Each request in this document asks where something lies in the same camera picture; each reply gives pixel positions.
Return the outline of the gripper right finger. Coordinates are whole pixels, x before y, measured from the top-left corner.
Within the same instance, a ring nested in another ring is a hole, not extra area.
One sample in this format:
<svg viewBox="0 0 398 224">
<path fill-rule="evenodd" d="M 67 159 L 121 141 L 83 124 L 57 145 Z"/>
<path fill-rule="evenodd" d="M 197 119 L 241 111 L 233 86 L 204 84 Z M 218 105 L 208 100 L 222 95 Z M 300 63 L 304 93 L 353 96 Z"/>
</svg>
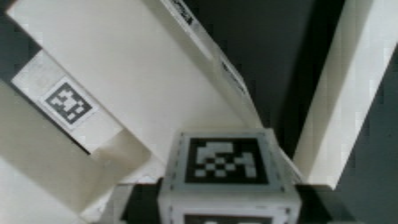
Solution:
<svg viewBox="0 0 398 224">
<path fill-rule="evenodd" d="M 302 208 L 296 224 L 344 224 L 355 217 L 327 185 L 296 184 Z"/>
</svg>

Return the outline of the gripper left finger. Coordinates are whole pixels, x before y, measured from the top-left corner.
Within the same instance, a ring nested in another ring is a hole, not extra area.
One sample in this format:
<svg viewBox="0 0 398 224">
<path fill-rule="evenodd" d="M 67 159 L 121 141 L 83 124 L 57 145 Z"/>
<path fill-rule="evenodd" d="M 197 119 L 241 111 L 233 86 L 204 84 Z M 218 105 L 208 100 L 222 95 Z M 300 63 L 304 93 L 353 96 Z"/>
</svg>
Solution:
<svg viewBox="0 0 398 224">
<path fill-rule="evenodd" d="M 96 224 L 161 224 L 158 194 L 161 179 L 154 183 L 119 184 Z"/>
</svg>

